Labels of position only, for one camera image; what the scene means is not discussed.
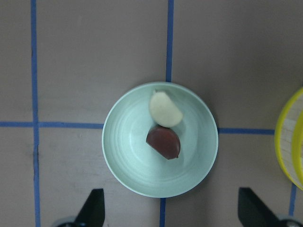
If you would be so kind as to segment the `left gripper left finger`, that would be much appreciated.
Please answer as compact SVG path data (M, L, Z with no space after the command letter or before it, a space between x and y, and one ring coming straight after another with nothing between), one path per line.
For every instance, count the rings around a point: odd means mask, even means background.
M78 213L78 227L102 227L105 222L105 200L103 189L93 189Z

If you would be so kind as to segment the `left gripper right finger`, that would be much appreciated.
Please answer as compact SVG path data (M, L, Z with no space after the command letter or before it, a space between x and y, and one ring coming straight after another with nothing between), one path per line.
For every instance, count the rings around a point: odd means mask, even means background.
M274 227L277 216L248 187L238 191L238 218L244 227Z

